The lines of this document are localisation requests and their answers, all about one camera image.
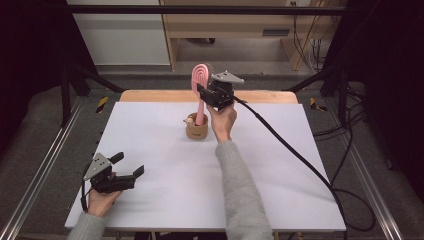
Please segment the silver metal track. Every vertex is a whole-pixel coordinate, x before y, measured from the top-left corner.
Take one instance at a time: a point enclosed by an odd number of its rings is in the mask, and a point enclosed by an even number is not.
[[[335,122],[337,124],[340,124],[337,117],[337,107],[336,103],[334,102],[334,99],[326,98],[325,101]],[[342,134],[342,137],[347,147],[350,138],[349,132]],[[368,172],[364,162],[362,161],[361,155],[359,154],[358,149],[356,148],[353,142],[350,147],[350,155],[352,157],[352,164],[356,171],[356,174],[358,175],[359,181],[361,182],[362,187],[364,188],[365,194],[368,197],[370,205],[374,210],[374,213],[378,219],[378,222],[381,225],[384,234],[386,235],[386,238],[390,240],[403,239],[402,234],[400,233],[399,228],[395,220],[393,219],[389,208],[386,205],[386,202],[384,201],[380,191],[378,190],[377,185],[375,184],[370,173]]]
[[[44,157],[40,167],[38,168],[37,173],[32,179],[31,184],[27,188],[24,196],[22,197],[19,205],[16,207],[13,215],[10,217],[6,226],[2,229],[0,239],[1,240],[14,240],[18,235],[19,230],[22,227],[26,217],[28,216],[29,211],[31,210],[32,205],[35,202],[35,199],[38,196],[49,172],[57,159],[68,135],[76,119],[78,118],[79,113],[83,103],[85,102],[86,97],[77,97],[75,103],[72,107],[72,115],[63,128],[61,128],[50,146],[46,156]]]

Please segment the brown cup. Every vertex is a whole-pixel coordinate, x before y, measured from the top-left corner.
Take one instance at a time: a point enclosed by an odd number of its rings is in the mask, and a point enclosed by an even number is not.
[[[205,124],[203,124],[202,126],[196,126],[196,124],[194,124],[196,122],[196,116],[197,113],[192,113],[188,115],[187,118],[193,118],[193,124],[187,125],[186,134],[187,137],[190,139],[202,140],[208,136],[208,116],[206,114],[204,115]]]

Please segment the forearm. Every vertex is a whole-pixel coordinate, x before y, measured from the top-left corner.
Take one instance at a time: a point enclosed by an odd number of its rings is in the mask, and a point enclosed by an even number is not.
[[[77,225],[69,233],[68,240],[101,239],[105,230],[105,220],[87,213],[81,214]]]
[[[218,144],[229,240],[272,239],[272,229],[252,175],[235,143]]]

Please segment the hand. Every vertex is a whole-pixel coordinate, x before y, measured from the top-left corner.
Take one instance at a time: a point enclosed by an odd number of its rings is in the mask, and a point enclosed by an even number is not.
[[[92,189],[89,193],[88,213],[97,217],[104,217],[122,191],[99,193]]]
[[[211,125],[218,143],[231,140],[230,132],[237,118],[234,103],[220,111],[216,111],[210,105],[207,105],[207,109],[211,114]]]

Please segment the desk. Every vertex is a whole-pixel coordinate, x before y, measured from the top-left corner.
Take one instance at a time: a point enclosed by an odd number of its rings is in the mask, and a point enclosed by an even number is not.
[[[250,103],[250,106],[326,176],[303,106],[296,104],[293,93],[236,91],[235,94],[248,102],[271,97],[273,103]],[[116,103],[97,151],[106,157],[124,152],[125,158],[113,166],[118,175],[131,174],[142,164],[145,174],[137,180],[134,189],[124,192],[116,201],[106,223],[108,228],[225,230],[215,137],[211,129],[202,141],[190,140],[185,135],[182,120],[196,111],[198,105],[190,102],[196,101],[191,95],[194,95],[191,91],[131,90],[124,92]],[[344,231],[338,207],[325,185],[250,112],[241,105],[236,105],[236,109],[238,118],[232,138],[252,172],[273,230]],[[79,198],[78,194],[65,227],[74,227],[82,212]]]

